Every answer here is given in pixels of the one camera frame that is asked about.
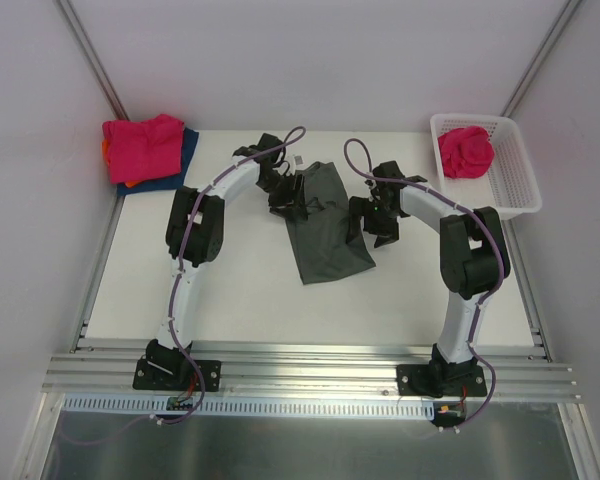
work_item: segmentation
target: dark gray fabric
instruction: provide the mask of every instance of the dark gray fabric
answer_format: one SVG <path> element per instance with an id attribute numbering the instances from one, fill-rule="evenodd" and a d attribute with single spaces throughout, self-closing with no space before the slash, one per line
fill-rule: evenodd
<path id="1" fill-rule="evenodd" d="M 376 264 L 362 235 L 347 245 L 349 198 L 333 163 L 314 163 L 304 172 L 308 220 L 287 220 L 287 230 L 305 285 L 332 282 Z"/>

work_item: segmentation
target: gray floor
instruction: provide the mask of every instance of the gray floor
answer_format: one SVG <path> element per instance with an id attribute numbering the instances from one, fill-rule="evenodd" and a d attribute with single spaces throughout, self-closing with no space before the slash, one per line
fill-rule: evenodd
<path id="1" fill-rule="evenodd" d="M 132 416 L 65 413 L 63 432 L 102 438 Z M 577 479 L 554 405 L 494 404 L 463 431 L 425 422 L 193 417 L 142 421 L 92 447 L 54 440 L 46 479 Z"/>

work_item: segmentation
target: white wall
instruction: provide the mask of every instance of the white wall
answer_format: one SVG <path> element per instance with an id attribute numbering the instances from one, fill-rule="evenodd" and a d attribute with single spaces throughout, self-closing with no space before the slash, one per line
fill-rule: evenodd
<path id="1" fill-rule="evenodd" d="M 428 131 L 500 114 L 565 0 L 75 0 L 132 118 Z"/>
<path id="2" fill-rule="evenodd" d="M 600 0 L 584 4 L 517 116 L 544 207 L 516 221 L 558 360 L 600 443 Z"/>
<path id="3" fill-rule="evenodd" d="M 51 0 L 0 2 L 0 480 L 107 221 L 102 98 Z"/>

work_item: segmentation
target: stack of folded cloth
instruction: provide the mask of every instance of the stack of folded cloth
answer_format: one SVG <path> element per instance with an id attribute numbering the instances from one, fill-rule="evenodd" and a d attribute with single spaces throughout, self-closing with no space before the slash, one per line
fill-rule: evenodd
<path id="1" fill-rule="evenodd" d="M 103 123 L 102 132 L 102 155 L 118 195 L 184 185 L 198 132 L 182 121 L 164 114 L 140 123 L 114 120 Z"/>

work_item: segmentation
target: folded pink towel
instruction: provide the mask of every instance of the folded pink towel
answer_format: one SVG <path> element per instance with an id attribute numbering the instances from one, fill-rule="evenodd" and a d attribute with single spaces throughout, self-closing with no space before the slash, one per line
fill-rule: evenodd
<path id="1" fill-rule="evenodd" d="M 456 128 L 438 138 L 445 177 L 478 178 L 487 173 L 495 152 L 482 127 Z"/>
<path id="2" fill-rule="evenodd" d="M 164 114 L 140 123 L 104 122 L 111 183 L 142 182 L 180 173 L 183 130 L 182 121 Z"/>

